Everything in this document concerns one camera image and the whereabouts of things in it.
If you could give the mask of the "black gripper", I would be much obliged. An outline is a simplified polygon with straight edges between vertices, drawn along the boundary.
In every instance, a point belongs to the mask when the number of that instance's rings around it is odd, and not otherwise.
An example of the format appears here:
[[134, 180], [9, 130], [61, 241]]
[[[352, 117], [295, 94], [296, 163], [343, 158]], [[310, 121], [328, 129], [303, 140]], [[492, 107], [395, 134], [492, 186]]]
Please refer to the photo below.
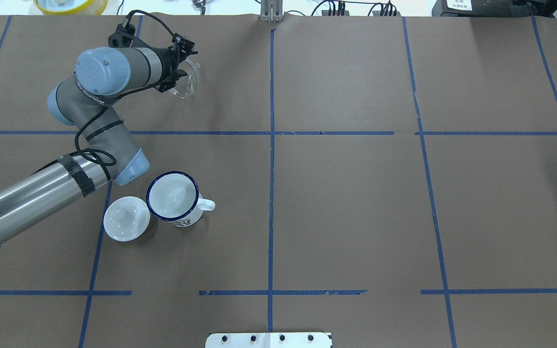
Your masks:
[[161, 61], [161, 77], [155, 88], [160, 93], [173, 89], [177, 81], [187, 76], [184, 70], [178, 70], [180, 61], [198, 53], [195, 43], [179, 33], [173, 33], [172, 46], [157, 49], [157, 55]]

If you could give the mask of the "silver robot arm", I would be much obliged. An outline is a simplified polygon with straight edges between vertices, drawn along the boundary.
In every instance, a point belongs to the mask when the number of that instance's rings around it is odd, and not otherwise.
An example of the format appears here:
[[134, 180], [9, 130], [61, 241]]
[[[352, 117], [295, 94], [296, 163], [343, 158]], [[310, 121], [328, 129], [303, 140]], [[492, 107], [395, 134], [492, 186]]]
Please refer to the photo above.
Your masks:
[[82, 52], [73, 74], [48, 96], [53, 117], [73, 127], [69, 144], [60, 145], [57, 134], [43, 134], [13, 151], [53, 157], [0, 188], [0, 247], [104, 185], [125, 185], [148, 171], [149, 161], [115, 104], [148, 89], [174, 88], [186, 75], [181, 65], [196, 54], [195, 43], [179, 33], [164, 47], [133, 34], [113, 34], [107, 46]]

